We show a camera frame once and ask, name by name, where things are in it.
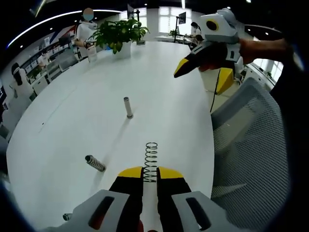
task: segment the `mesh chair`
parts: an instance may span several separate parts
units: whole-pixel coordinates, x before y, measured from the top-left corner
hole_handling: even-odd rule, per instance
[[[47,72],[47,79],[49,82],[52,82],[61,74],[61,69],[55,60],[48,63],[45,67],[45,70]]]
[[[74,64],[78,63],[78,60],[71,49],[67,49],[66,51],[61,53],[59,56],[57,56],[56,60],[62,72],[64,72]]]
[[[215,150],[211,199],[226,210],[230,223],[261,231],[289,194],[280,108],[248,78],[211,118]]]

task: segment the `green leaves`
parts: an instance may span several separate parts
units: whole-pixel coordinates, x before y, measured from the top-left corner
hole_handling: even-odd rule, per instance
[[[116,44],[117,51],[120,52],[121,48],[122,48],[122,42],[118,41],[118,43]]]
[[[120,52],[123,43],[139,41],[149,32],[148,28],[141,27],[141,22],[136,19],[117,22],[104,21],[92,35],[97,40],[97,45],[103,47],[107,44],[114,54]]]

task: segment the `potted plant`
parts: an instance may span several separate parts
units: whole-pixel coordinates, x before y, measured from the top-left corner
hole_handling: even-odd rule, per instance
[[[107,44],[114,54],[118,53],[120,58],[126,58],[131,56],[131,41],[141,40],[146,32],[149,32],[148,28],[141,27],[141,22],[135,19],[105,21],[92,37],[100,47]]]
[[[175,37],[175,35],[177,35],[177,31],[176,30],[171,30],[169,32],[169,36]]]

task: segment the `computer monitor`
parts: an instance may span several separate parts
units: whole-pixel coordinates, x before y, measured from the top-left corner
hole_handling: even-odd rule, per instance
[[[59,44],[60,46],[64,46],[66,44],[70,44],[71,43],[71,37],[70,34],[64,35],[62,37],[59,38]]]
[[[127,5],[127,18],[128,19],[134,18],[134,8],[129,4]]]
[[[186,12],[183,12],[178,15],[178,24],[185,24],[186,22]]]

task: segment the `white plant pot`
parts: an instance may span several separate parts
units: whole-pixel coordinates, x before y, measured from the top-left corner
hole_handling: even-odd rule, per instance
[[[116,59],[125,59],[131,57],[131,44],[132,42],[123,43],[120,52],[117,52],[114,56]]]

